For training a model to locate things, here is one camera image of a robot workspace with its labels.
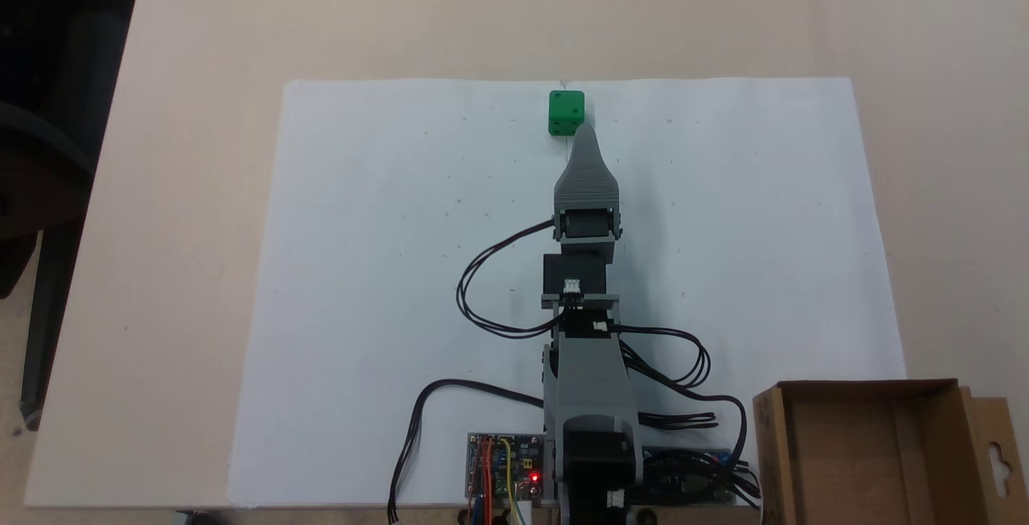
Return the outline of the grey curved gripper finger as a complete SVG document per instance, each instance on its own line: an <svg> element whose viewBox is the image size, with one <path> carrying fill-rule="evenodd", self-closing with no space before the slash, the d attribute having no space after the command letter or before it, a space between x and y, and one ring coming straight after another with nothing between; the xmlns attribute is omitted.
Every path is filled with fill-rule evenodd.
<svg viewBox="0 0 1029 525"><path fill-rule="evenodd" d="M620 187L608 169L591 125L581 125L573 136L571 152L554 189L555 212L615 210Z"/></svg>

